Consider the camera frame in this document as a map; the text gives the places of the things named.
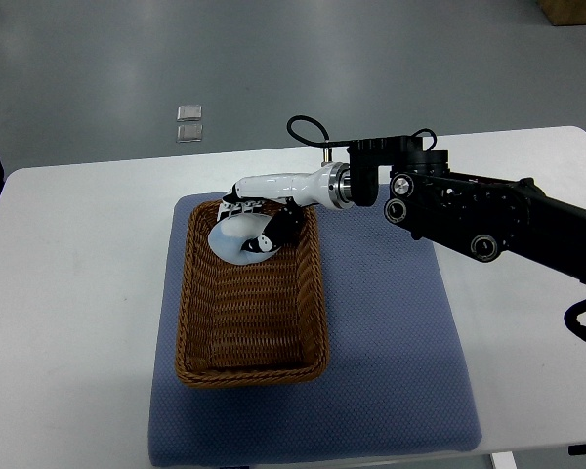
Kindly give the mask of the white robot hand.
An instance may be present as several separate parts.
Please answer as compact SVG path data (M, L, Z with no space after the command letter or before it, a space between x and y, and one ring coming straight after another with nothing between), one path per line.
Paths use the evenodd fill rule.
M301 207L318 204L328 209L344 209L345 164L326 163L313 173L242 178L223 196L217 219L261 213L265 200L285 203L287 199L292 199ZM246 240L241 249L250 253L275 252L299 234L303 223L302 209L284 207L272 216L258 236Z

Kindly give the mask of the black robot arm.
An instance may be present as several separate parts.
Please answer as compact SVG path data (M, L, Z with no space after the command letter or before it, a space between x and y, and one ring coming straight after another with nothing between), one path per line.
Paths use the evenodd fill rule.
M253 214L268 201L282 209L246 240L248 252L286 243L302 209L373 205L379 170L390 170L384 216L392 224L487 263L511 251L586 284L586 209L547 196L530 178L516 182L453 172L448 153L425 146L422 134L344 141L349 160L326 160L311 174L246 177L223 197L217 218Z

